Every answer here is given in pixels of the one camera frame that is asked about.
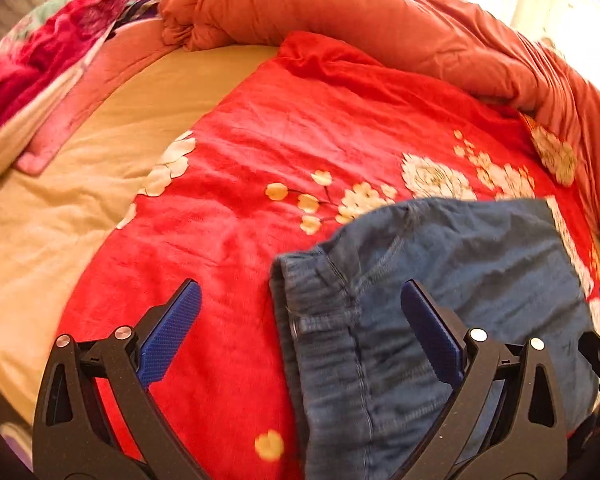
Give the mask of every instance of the bed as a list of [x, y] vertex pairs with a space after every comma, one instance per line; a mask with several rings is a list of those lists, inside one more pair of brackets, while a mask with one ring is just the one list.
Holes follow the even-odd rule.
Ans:
[[[78, 280], [110, 233], [134, 221], [138, 190], [161, 155], [277, 52], [256, 45], [163, 52], [85, 112], [40, 176], [16, 168], [0, 176], [0, 392], [24, 421], [32, 423], [65, 305], [73, 301], [62, 328], [80, 317], [72, 299]], [[599, 281], [600, 240], [592, 239]], [[96, 268], [87, 283], [102, 272]], [[264, 435], [262, 446], [275, 446]]]

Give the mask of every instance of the pink blanket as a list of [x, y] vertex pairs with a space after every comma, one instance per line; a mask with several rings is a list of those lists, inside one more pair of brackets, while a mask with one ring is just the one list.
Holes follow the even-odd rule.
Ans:
[[[69, 0], [39, 26], [43, 11], [24, 17], [0, 42], [0, 128], [68, 71], [88, 65], [91, 49], [104, 40], [128, 2]], [[53, 1], [45, 5], [45, 11], [55, 9]]]
[[293, 30], [343, 40], [392, 68], [446, 80], [533, 114], [558, 183], [577, 180], [600, 234], [600, 92], [544, 46], [466, 0], [162, 0], [167, 44], [279, 45]]
[[160, 40], [159, 20], [120, 28], [93, 59], [90, 69], [36, 131], [15, 167], [40, 174], [62, 145], [120, 85], [176, 49]]

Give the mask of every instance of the floral pattern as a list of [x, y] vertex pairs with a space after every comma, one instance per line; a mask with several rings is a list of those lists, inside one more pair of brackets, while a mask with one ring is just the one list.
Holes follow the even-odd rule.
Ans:
[[[187, 130], [169, 145], [160, 159], [158, 159], [158, 162], [155, 163], [151, 173], [147, 175], [144, 185], [140, 188], [138, 194], [160, 196], [174, 178], [183, 175], [187, 171], [189, 165], [187, 153], [192, 152], [196, 147], [196, 139], [195, 137], [189, 137], [190, 135], [191, 131]], [[136, 217], [136, 212], [136, 203], [133, 202], [126, 211], [125, 217], [116, 226], [116, 229], [122, 229], [129, 224]]]
[[515, 169], [510, 164], [498, 166], [493, 164], [488, 153], [474, 153], [474, 144], [464, 139], [462, 132], [454, 131], [456, 139], [462, 140], [464, 146], [454, 147], [457, 156], [467, 158], [476, 167], [478, 180], [490, 191], [496, 191], [496, 200], [512, 200], [515, 198], [534, 198], [536, 196], [535, 181], [529, 175], [528, 169]]
[[269, 430], [256, 438], [253, 447], [265, 462], [276, 462], [285, 452], [285, 441], [277, 431]]
[[600, 336], [600, 298], [589, 301], [589, 311], [593, 320], [593, 329]]
[[403, 153], [402, 179], [414, 198], [439, 196], [459, 200], [477, 200], [466, 177], [428, 157]]
[[[336, 203], [331, 199], [329, 186], [333, 182], [329, 171], [314, 171], [311, 174], [312, 180], [322, 186], [326, 198], [320, 200], [312, 194], [308, 194], [301, 190], [289, 189], [285, 184], [274, 182], [265, 188], [265, 195], [271, 200], [284, 200], [290, 193], [298, 194], [298, 209], [307, 213], [302, 216], [300, 228], [308, 235], [316, 234], [322, 225], [328, 221], [336, 221], [339, 224], [348, 224], [360, 215], [373, 211], [384, 205], [394, 204], [394, 198], [398, 191], [393, 186], [388, 184], [380, 185], [380, 192], [374, 189], [368, 182], [355, 184], [352, 189], [346, 189], [344, 197], [340, 203]], [[320, 218], [315, 216], [321, 206], [327, 206], [330, 209], [337, 210], [337, 214], [333, 217]]]
[[564, 249], [569, 255], [571, 265], [573, 265], [573, 268], [580, 279], [580, 288], [584, 293], [584, 297], [588, 298], [593, 291], [593, 278], [591, 277], [589, 269], [587, 269], [587, 266], [584, 264], [580, 258], [580, 255], [578, 254], [576, 243], [571, 237], [571, 233], [567, 227], [567, 222], [564, 221], [562, 213], [560, 213], [560, 208], [558, 207], [558, 202], [555, 199], [555, 196], [546, 197], [546, 203], [549, 206], [552, 215], [554, 216], [555, 228], [562, 237], [562, 243], [564, 245]]
[[573, 148], [531, 117], [523, 115], [523, 119], [531, 130], [531, 140], [540, 155], [542, 165], [555, 177], [558, 184], [566, 187], [573, 184], [578, 163]]

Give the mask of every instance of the denim fabric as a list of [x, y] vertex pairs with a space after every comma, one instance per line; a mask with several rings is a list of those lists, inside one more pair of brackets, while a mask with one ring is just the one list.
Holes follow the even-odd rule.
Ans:
[[[592, 320], [546, 202], [403, 202], [273, 265], [307, 480], [390, 478], [450, 395], [400, 309], [410, 278], [502, 342], [541, 337], [568, 428], [589, 415], [597, 381], [578, 338]], [[481, 418], [467, 450], [477, 449], [488, 422]]]

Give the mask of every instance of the stitching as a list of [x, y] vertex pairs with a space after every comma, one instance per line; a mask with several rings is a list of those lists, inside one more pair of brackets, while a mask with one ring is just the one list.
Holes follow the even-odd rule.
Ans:
[[340, 269], [338, 267], [336, 267], [336, 264], [334, 264], [333, 261], [331, 261], [331, 258], [329, 257], [329, 255], [327, 253], [323, 253], [323, 254], [326, 256], [329, 266], [331, 267], [331, 270], [333, 271], [333, 273], [342, 282], [342, 285], [344, 286], [345, 290], [348, 290], [347, 282], [344, 279], [344, 275], [340, 272]]
[[400, 250], [400, 248], [404, 245], [407, 233], [413, 231], [413, 229], [416, 227], [416, 224], [420, 220], [421, 213], [416, 205], [409, 204], [407, 206], [406, 213], [407, 217], [402, 224], [402, 228], [391, 242], [391, 245], [387, 249], [386, 253], [378, 260], [371, 270], [369, 270], [369, 272], [360, 278], [360, 282], [355, 289], [356, 295], [362, 294], [367, 288], [369, 288], [369, 286], [375, 285], [389, 272], [389, 265], [396, 257], [398, 250]]
[[353, 345], [354, 345], [356, 368], [358, 370], [358, 383], [360, 384], [360, 404], [361, 404], [363, 412], [365, 413], [366, 423], [369, 428], [369, 440], [365, 444], [365, 449], [364, 449], [363, 456], [362, 456], [363, 480], [368, 480], [368, 478], [369, 478], [369, 452], [370, 452], [369, 445], [370, 445], [371, 441], [373, 440], [374, 427], [373, 427], [373, 421], [371, 420], [371, 413], [369, 413], [368, 404], [366, 402], [367, 391], [366, 391], [366, 383], [365, 383], [365, 372], [362, 367], [362, 357], [360, 355], [360, 346], [358, 345], [358, 340], [353, 335], [353, 332], [351, 331], [350, 326], [347, 327], [347, 331], [349, 332], [349, 336], [352, 339]]

